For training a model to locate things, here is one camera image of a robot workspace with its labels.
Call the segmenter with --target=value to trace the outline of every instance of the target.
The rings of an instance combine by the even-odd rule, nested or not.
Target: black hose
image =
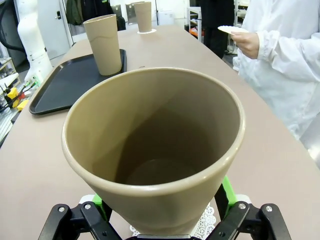
[[[7,43],[7,41],[6,41],[6,39],[5,39],[4,35],[3,35],[2,19],[4,18],[6,10],[10,7],[10,4],[12,4],[13,1],[14,0],[6,0],[5,3],[4,3],[4,6],[2,8],[2,11],[0,12],[0,42],[7,49],[20,51],[20,52],[23,52],[25,54],[26,51],[25,51],[25,49],[23,47],[10,45],[9,43]]]

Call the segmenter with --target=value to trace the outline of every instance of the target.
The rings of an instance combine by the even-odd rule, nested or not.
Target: tray
[[[126,51],[120,49],[120,56],[121,70],[109,76],[99,74],[93,54],[60,64],[31,102],[30,113],[43,115],[71,108],[94,85],[127,71]]]

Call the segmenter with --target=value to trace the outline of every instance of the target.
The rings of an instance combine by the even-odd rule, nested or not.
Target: beige tabletop
[[[320,171],[302,144],[272,114],[243,79],[193,36],[177,26],[159,26],[152,34],[120,31],[127,70],[178,67],[196,70],[227,84],[243,103],[247,128],[243,146],[228,176],[238,194],[256,207],[277,204],[293,240],[320,239]],[[87,40],[78,42],[62,62],[91,54]],[[65,160],[61,131],[67,111],[43,116],[22,111],[0,150],[0,239],[35,240],[51,208],[75,207],[92,194]],[[130,236],[117,214],[111,223]],[[83,236],[81,239],[92,239]],[[240,235],[239,240],[251,239]]]

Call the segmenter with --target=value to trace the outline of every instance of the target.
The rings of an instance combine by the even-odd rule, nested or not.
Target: cup
[[[191,70],[129,71],[89,89],[62,131],[73,170],[142,234],[189,234],[245,132],[237,96]]]
[[[139,32],[151,32],[151,2],[137,2],[133,5],[133,7],[136,15],[136,20],[138,22]]]
[[[103,76],[108,76],[119,72],[122,63],[116,15],[110,14],[95,17],[85,21],[83,25],[99,73]]]

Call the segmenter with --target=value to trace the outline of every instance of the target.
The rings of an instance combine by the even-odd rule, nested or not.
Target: white lace doily
[[[195,233],[191,233],[193,237],[199,238],[199,239],[206,239],[208,235],[214,230],[216,223],[216,218],[214,216],[215,210],[213,207],[210,206],[210,203],[204,210],[202,216],[200,217],[198,223],[196,224],[196,230]],[[133,232],[132,236],[135,237],[139,235],[140,233],[133,227],[130,226],[130,230]]]

